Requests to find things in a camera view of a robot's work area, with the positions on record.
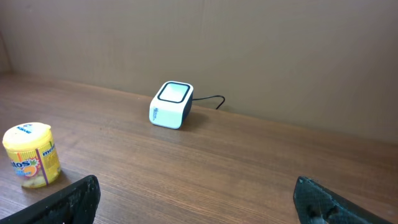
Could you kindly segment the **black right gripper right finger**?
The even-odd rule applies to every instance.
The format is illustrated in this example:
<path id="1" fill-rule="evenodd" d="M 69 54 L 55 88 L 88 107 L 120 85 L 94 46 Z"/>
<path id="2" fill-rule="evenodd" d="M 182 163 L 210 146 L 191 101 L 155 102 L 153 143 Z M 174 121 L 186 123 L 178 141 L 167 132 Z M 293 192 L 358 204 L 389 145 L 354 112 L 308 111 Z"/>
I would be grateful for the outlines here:
<path id="1" fill-rule="evenodd" d="M 308 177 L 298 177 L 293 201 L 301 224 L 391 224 Z"/>

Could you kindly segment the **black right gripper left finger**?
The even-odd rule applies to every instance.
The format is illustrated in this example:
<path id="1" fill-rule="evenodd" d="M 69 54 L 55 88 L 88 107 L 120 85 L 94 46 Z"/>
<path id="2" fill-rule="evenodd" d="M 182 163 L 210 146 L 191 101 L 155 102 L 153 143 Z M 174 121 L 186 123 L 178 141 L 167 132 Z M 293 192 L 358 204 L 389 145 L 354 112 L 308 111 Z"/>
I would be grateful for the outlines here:
<path id="1" fill-rule="evenodd" d="M 88 175 L 39 202 L 1 219 L 1 224 L 93 223 L 101 191 L 95 175 Z"/>

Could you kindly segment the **yellow mentos gum jar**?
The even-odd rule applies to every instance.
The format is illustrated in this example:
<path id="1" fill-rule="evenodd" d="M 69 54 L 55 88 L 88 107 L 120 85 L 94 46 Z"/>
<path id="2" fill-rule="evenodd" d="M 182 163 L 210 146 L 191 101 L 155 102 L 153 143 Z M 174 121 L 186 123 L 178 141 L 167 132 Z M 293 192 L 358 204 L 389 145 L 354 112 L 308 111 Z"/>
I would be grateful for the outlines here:
<path id="1" fill-rule="evenodd" d="M 61 166 L 50 125 L 19 124 L 5 132 L 2 144 L 22 187 L 44 187 L 59 177 Z"/>

